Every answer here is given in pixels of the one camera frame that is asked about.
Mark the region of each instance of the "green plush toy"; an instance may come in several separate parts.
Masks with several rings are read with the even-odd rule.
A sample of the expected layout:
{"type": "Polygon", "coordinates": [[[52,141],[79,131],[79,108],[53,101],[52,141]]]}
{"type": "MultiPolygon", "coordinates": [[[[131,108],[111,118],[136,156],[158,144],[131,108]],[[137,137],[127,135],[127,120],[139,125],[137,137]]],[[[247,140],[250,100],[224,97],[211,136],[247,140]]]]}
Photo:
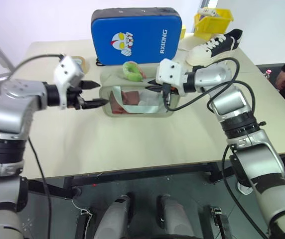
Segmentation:
{"type": "Polygon", "coordinates": [[[123,64],[123,72],[130,81],[138,82],[143,81],[143,79],[146,78],[146,75],[135,61],[125,62],[123,64]]]}

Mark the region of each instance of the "blue case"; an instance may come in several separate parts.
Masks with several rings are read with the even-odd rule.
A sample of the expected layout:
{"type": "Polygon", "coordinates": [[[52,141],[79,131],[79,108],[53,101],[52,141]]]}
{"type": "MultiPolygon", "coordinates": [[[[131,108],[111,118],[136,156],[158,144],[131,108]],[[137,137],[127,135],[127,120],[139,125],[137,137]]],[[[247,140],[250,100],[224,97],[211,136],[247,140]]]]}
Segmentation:
{"type": "Polygon", "coordinates": [[[92,15],[92,37],[105,65],[172,59],[181,33],[181,18],[169,7],[109,8],[92,15]]]}

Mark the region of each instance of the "white tabletop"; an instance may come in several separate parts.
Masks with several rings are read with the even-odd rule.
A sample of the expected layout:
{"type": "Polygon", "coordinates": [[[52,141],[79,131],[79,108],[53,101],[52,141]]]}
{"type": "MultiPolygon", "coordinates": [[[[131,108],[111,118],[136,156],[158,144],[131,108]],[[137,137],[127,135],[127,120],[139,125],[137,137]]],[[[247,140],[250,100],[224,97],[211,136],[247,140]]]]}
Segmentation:
{"type": "MultiPolygon", "coordinates": [[[[188,35],[179,48],[191,49],[203,40],[188,35]]],[[[96,53],[91,40],[34,42],[26,58],[44,53],[79,55],[89,64],[84,80],[100,82],[96,53]]],[[[175,61],[184,63],[186,51],[178,50],[175,61]]],[[[249,58],[238,49],[238,80],[247,82],[256,95],[258,121],[278,153],[285,153],[285,100],[265,79],[249,58]]],[[[57,59],[39,59],[23,67],[15,76],[52,83],[57,59]]],[[[98,98],[98,88],[84,91],[90,100],[98,98]]],[[[244,89],[250,101],[250,94],[244,89]]],[[[197,93],[181,98],[183,104],[197,93]]],[[[61,111],[57,107],[37,112],[30,137],[38,153],[45,177],[59,177],[221,160],[226,136],[216,117],[207,110],[207,97],[167,118],[111,118],[102,109],[61,111]]],[[[29,146],[24,154],[23,176],[39,178],[29,146]]]]}

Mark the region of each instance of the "cartoon character print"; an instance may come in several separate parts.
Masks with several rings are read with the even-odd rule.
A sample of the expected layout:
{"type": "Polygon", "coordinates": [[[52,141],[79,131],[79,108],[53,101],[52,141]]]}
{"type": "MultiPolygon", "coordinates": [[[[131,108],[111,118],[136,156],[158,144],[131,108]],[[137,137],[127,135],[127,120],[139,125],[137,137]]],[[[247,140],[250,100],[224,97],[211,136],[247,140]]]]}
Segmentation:
{"type": "Polygon", "coordinates": [[[120,50],[124,56],[130,56],[132,54],[133,42],[133,35],[130,32],[119,32],[113,36],[111,45],[115,49],[120,50]]]}

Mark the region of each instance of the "robotic arm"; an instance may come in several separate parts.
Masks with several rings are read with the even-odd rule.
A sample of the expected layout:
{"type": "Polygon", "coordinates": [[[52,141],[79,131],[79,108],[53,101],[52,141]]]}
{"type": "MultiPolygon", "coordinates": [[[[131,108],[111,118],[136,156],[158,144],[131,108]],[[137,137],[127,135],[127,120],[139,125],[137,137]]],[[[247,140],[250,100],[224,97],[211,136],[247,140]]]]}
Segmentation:
{"type": "MultiPolygon", "coordinates": [[[[193,72],[184,72],[171,60],[161,61],[156,82],[162,85],[165,102],[170,101],[172,87],[179,95],[204,93],[231,80],[231,70],[223,62],[193,72]]],[[[231,84],[216,96],[224,86],[209,93],[211,108],[227,136],[233,151],[230,157],[235,174],[241,184],[252,187],[262,215],[269,227],[270,238],[285,238],[285,171],[267,134],[260,129],[242,91],[231,84]]]]}
{"type": "Polygon", "coordinates": [[[23,153],[33,114],[47,106],[61,109],[91,109],[108,101],[86,101],[82,90],[100,86],[82,81],[79,65],[69,56],[61,59],[54,72],[55,85],[45,82],[13,80],[5,82],[0,93],[0,239],[22,239],[23,231],[17,212],[27,203],[27,179],[23,170],[23,153]]]}

